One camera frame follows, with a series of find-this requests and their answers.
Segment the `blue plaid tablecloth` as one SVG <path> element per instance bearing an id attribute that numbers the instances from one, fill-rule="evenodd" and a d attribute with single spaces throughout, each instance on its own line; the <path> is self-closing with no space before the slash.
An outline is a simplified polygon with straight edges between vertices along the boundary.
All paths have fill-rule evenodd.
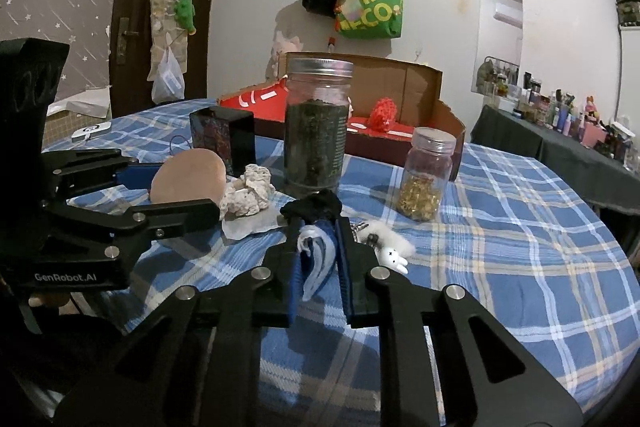
<path id="1" fill-rule="evenodd" d="M 161 162 L 191 145 L 189 115 L 213 105 L 196 100 L 116 118 L 110 132 L 70 138 L 44 150 L 118 148 L 141 162 Z M 416 247 L 412 283 L 464 287 L 559 381 L 585 421 L 611 400 L 639 351 L 639 282 L 614 236 L 591 208 L 539 161 L 465 145 L 432 222 L 394 209 L 401 167 L 346 155 L 338 198 L 354 223 L 378 220 Z M 282 229 L 230 242 L 154 242 L 124 291 L 97 306 L 131 332 L 178 286 L 226 285 L 262 263 Z M 378 426 L 378 329 L 346 323 L 335 271 L 301 303 L 289 329 L 262 332 L 254 426 Z"/>

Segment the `dark brown door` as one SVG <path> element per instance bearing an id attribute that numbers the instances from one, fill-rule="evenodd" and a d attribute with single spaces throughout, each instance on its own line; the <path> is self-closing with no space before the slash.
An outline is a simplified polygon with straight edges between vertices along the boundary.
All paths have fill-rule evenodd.
<path id="1" fill-rule="evenodd" d="M 154 106 L 151 98 L 157 67 L 167 48 L 180 64 L 184 97 L 204 98 L 207 91 L 209 11 L 212 0 L 193 0 L 196 33 L 189 36 L 175 21 L 176 0 L 114 0 L 108 72 L 115 117 Z"/>

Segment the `large glass jar dark tea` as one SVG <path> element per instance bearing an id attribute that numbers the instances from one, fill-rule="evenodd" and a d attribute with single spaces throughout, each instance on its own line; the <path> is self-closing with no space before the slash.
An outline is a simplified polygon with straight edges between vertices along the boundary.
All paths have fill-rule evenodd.
<path id="1" fill-rule="evenodd" d="M 285 192 L 303 197 L 337 190 L 343 171 L 352 63 L 303 55 L 285 69 Z"/>

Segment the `white fluffy bunny keychain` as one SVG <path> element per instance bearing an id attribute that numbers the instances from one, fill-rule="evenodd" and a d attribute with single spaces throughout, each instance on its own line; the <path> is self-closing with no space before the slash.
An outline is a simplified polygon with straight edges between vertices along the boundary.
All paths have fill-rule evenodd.
<path id="1" fill-rule="evenodd" d="M 359 243 L 374 250 L 379 265 L 402 275 L 408 274 L 409 258 L 416 253 L 416 247 L 408 239 L 376 220 L 358 223 L 354 231 Z"/>

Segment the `dark patterned gift box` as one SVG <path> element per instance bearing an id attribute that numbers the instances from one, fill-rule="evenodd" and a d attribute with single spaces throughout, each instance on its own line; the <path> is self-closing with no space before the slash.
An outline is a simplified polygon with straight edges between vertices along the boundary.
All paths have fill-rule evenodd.
<path id="1" fill-rule="evenodd" d="M 255 164 L 255 121 L 248 110 L 210 106 L 189 119 L 192 146 L 215 152 L 229 176 L 239 178 L 247 165 Z"/>

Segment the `blue white cloth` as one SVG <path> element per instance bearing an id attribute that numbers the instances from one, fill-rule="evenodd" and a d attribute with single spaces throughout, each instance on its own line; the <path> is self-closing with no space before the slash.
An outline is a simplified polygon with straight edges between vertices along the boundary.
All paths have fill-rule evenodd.
<path id="1" fill-rule="evenodd" d="M 297 251 L 302 262 L 302 300 L 309 301 L 331 275 L 337 255 L 337 237 L 329 220 L 319 219 L 303 225 L 297 236 Z"/>

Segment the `black fabric scrunchie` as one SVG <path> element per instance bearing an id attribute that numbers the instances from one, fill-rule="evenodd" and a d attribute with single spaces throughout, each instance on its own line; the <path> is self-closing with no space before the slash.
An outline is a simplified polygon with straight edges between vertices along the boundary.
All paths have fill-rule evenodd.
<path id="1" fill-rule="evenodd" d="M 287 202 L 281 207 L 280 213 L 288 222 L 299 219 L 305 225 L 312 225 L 318 220 L 334 222 L 341 216 L 342 209 L 338 197 L 327 188 L 322 188 L 319 192 Z"/>

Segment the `white plastic bag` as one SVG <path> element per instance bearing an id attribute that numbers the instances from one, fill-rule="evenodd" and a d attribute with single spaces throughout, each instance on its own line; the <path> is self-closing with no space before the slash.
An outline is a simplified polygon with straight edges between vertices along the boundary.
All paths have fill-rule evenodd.
<path id="1" fill-rule="evenodd" d="M 178 102 L 184 99 L 183 73 L 174 52 L 167 48 L 157 67 L 153 80 L 151 98 L 156 105 Z"/>

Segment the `dark cloth side table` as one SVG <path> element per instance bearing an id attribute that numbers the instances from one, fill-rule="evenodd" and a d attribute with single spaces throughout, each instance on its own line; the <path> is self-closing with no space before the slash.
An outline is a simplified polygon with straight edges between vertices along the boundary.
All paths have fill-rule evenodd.
<path id="1" fill-rule="evenodd" d="M 589 204 L 631 216 L 639 213 L 639 177 L 559 132 L 486 105 L 471 131 L 471 141 L 537 159 Z"/>

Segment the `round tan powder puff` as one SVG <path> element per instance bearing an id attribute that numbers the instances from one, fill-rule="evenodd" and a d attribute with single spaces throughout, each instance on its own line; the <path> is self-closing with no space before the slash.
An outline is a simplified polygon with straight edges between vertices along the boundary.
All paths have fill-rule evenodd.
<path id="1" fill-rule="evenodd" d="M 210 199 L 219 205 L 226 191 L 226 166 L 212 150 L 192 148 L 168 158 L 152 180 L 152 204 Z"/>

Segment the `cardboard box red lining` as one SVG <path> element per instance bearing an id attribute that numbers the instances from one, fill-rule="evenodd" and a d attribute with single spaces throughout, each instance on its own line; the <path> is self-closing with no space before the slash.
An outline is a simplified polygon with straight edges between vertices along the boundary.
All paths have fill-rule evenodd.
<path id="1" fill-rule="evenodd" d="M 283 138 L 286 92 L 282 76 L 293 57 L 330 58 L 320 52 L 290 52 L 280 58 L 277 80 L 256 84 L 218 98 L 224 107 L 254 114 L 255 132 Z M 440 98 L 442 72 L 430 66 L 358 54 L 335 54 L 335 60 L 354 65 L 349 88 L 349 137 L 345 152 L 402 166 L 417 127 L 439 129 L 454 137 L 450 179 L 457 178 L 465 139 L 465 125 Z"/>

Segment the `small glass jar yellow contents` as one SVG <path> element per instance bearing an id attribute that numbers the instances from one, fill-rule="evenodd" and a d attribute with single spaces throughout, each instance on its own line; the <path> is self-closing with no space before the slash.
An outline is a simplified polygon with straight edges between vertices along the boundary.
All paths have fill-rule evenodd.
<path id="1" fill-rule="evenodd" d="M 419 222 L 437 216 L 455 149 L 456 139 L 448 132 L 429 127 L 414 129 L 396 200 L 398 212 Z"/>

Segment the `cream crochet scrunchie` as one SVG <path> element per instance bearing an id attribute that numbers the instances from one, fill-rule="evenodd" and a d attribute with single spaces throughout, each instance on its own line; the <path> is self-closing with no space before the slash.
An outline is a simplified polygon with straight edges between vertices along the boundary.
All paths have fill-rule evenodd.
<path id="1" fill-rule="evenodd" d="M 238 179 L 227 183 L 221 201 L 222 217 L 241 218 L 257 215 L 270 206 L 276 188 L 268 168 L 250 164 Z"/>

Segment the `white miffy cloth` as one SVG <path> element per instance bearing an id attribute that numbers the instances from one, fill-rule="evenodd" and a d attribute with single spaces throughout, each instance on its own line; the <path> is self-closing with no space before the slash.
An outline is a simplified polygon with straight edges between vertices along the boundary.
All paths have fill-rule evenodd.
<path id="1" fill-rule="evenodd" d="M 227 213 L 221 221 L 221 230 L 229 241 L 236 242 L 247 236 L 266 233 L 285 225 L 280 211 L 270 206 L 253 216 L 234 217 Z"/>

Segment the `suitcase on wardrobe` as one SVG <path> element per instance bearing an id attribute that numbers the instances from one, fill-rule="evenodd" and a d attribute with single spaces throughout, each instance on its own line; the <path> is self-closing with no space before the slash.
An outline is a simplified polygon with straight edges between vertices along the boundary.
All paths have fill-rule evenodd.
<path id="1" fill-rule="evenodd" d="M 640 0 L 616 0 L 615 3 L 620 26 L 640 25 Z"/>

